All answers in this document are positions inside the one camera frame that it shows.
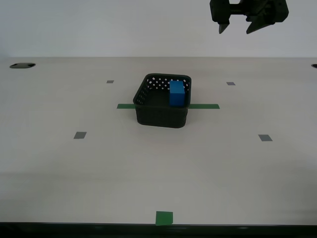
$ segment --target green tape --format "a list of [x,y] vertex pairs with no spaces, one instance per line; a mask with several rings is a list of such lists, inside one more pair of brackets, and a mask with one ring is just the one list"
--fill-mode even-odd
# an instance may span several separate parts
[[189,109],[220,109],[218,104],[191,104]]
[[[135,109],[134,104],[118,104],[117,109]],[[191,104],[189,109],[220,109],[218,104]]]
[[157,212],[155,220],[156,226],[168,226],[173,224],[173,213],[172,212]]
[[118,104],[117,109],[135,109],[134,104]]

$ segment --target black basket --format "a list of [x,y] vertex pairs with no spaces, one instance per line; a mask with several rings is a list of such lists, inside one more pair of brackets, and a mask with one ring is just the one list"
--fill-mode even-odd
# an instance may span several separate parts
[[[169,105],[169,82],[173,80],[182,81],[184,84],[183,107]],[[148,74],[133,99],[138,123],[172,128],[183,127],[190,105],[191,84],[192,79],[186,75]]]

